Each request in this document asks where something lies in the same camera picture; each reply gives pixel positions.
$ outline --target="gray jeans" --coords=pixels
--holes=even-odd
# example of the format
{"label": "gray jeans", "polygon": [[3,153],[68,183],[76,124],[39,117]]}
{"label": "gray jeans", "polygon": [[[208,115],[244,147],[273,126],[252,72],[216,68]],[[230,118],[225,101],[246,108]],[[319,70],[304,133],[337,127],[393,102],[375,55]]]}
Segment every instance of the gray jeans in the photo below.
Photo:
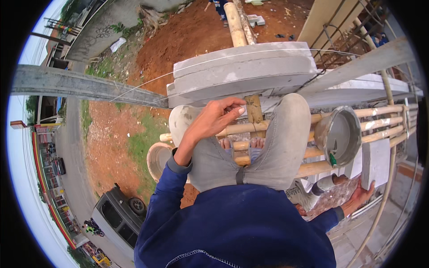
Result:
{"label": "gray jeans", "polygon": [[[185,130],[202,108],[189,105],[175,107],[169,118],[174,144],[179,147]],[[292,93],[284,96],[274,109],[266,132],[265,147],[256,160],[240,170],[216,137],[196,145],[190,182],[200,192],[235,185],[237,172],[243,172],[245,184],[260,184],[275,190],[288,189],[304,157],[310,132],[311,115],[305,99]]]}

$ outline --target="concrete column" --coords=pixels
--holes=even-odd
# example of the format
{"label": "concrete column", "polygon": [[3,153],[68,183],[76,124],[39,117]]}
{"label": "concrete column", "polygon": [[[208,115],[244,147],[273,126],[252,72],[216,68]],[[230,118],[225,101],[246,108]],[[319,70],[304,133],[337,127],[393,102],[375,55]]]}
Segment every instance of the concrete column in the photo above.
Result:
{"label": "concrete column", "polygon": [[[74,96],[80,99],[111,101],[133,86],[58,68],[18,65],[11,95]],[[168,108],[165,96],[141,88],[114,102]]]}

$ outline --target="concrete wall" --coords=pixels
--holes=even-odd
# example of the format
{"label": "concrete wall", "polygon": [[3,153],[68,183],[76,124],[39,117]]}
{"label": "concrete wall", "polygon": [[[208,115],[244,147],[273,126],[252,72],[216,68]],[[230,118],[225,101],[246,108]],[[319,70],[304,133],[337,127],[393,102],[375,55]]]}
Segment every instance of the concrete wall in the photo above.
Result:
{"label": "concrete wall", "polygon": [[107,0],[86,23],[66,55],[67,60],[87,63],[116,42],[122,33],[110,26],[121,22],[125,27],[137,25],[136,7],[150,6],[159,12],[170,9],[186,0]]}

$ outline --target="road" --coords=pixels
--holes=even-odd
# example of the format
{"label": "road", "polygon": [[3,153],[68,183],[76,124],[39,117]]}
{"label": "road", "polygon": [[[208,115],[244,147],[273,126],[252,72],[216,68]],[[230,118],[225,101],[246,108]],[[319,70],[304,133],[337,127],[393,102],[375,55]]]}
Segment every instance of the road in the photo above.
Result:
{"label": "road", "polygon": [[[84,163],[83,147],[80,137],[79,104],[77,98],[67,98],[66,125],[58,129],[55,135],[57,155],[64,159],[66,174],[61,176],[61,183],[66,193],[66,200],[77,222],[82,226],[84,220],[91,218],[97,202],[89,183]],[[122,254],[106,237],[87,235],[92,243],[122,268],[134,267],[132,260]]]}

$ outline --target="black car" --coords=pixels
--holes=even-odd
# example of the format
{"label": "black car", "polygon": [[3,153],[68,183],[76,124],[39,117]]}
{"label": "black car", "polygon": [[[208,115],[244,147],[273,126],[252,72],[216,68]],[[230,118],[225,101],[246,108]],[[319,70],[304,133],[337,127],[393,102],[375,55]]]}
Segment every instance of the black car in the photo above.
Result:
{"label": "black car", "polygon": [[61,157],[55,158],[52,160],[52,170],[55,175],[64,175],[66,173],[66,168],[64,165],[64,160]]}
{"label": "black car", "polygon": [[119,185],[104,193],[94,207],[92,219],[126,256],[133,259],[133,250],[146,218],[146,205],[137,197],[128,198]]}

